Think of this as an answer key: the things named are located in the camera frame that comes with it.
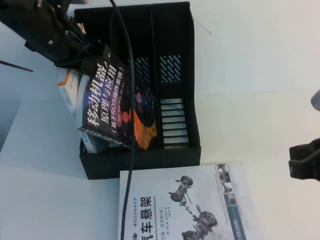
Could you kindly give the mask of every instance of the black clamp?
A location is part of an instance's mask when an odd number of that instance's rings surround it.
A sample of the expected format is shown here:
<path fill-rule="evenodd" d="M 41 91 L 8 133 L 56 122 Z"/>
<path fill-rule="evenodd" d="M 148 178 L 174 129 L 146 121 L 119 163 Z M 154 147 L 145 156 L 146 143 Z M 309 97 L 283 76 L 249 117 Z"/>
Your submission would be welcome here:
<path fill-rule="evenodd" d="M 289 169 L 292 178 L 320 181 L 320 138 L 309 144 L 293 146 L 289 152 Z"/>

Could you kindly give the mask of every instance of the white table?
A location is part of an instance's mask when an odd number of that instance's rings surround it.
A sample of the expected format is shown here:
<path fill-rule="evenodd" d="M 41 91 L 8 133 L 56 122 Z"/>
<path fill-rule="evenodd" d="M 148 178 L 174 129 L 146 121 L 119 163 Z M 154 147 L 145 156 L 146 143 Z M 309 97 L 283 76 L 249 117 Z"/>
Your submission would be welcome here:
<path fill-rule="evenodd" d="M 266 240 L 317 240 L 320 183 L 289 147 L 320 137 L 313 92 L 196 97 L 201 164 L 242 162 Z M 23 104 L 0 153 L 0 240 L 116 240 L 119 180 L 87 180 L 63 102 Z"/>

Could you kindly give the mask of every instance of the black desk organizer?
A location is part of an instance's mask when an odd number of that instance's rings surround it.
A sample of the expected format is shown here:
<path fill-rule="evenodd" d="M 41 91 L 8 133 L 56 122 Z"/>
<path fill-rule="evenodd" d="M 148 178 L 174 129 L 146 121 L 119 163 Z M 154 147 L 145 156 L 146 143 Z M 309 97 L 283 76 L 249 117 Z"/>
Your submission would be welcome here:
<path fill-rule="evenodd" d="M 136 151 L 134 169 L 197 166 L 201 146 L 195 112 L 195 33 L 189 2 L 122 6 L 137 75 L 150 81 L 157 96 L 158 149 Z M 77 9 L 74 18 L 84 23 L 88 36 L 101 40 L 128 62 L 128 49 L 112 7 Z M 163 103 L 173 100 L 179 104 Z M 178 110 L 167 110 L 175 106 Z M 183 128 L 164 130 L 171 118 L 178 118 Z M 170 143 L 184 137 L 180 143 Z M 80 143 L 80 159 L 88 179 L 118 178 L 130 167 L 130 150 L 110 147 L 100 154 L 87 153 Z"/>

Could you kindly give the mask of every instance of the black book cover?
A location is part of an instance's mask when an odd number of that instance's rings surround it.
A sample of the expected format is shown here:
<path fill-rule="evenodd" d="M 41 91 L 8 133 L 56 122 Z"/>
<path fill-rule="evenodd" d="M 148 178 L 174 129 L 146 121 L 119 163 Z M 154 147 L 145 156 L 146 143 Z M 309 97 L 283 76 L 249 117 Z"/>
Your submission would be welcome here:
<path fill-rule="evenodd" d="M 96 61 L 94 76 L 81 79 L 76 104 L 78 129 L 120 146 L 131 146 L 131 73 L 114 53 Z M 134 135 L 136 147 L 157 144 L 156 97 L 135 77 Z"/>

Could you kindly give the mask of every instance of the book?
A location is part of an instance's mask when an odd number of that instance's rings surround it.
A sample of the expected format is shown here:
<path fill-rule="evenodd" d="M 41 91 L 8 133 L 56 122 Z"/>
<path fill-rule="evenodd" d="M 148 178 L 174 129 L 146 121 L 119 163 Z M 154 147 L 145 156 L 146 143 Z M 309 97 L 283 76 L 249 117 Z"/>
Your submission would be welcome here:
<path fill-rule="evenodd" d="M 77 96 L 82 73 L 73 69 L 57 68 L 57 85 L 72 117 L 76 120 Z M 97 154 L 107 149 L 108 143 L 80 131 L 79 134 L 90 154 Z"/>
<path fill-rule="evenodd" d="M 135 78 L 134 137 L 140 149 L 157 147 L 156 97 L 146 81 Z M 96 59 L 93 76 L 82 76 L 76 105 L 79 130 L 131 146 L 131 73 L 111 51 Z"/>
<path fill-rule="evenodd" d="M 119 228 L 128 180 L 120 172 Z M 125 240 L 262 240 L 240 163 L 135 170 Z"/>

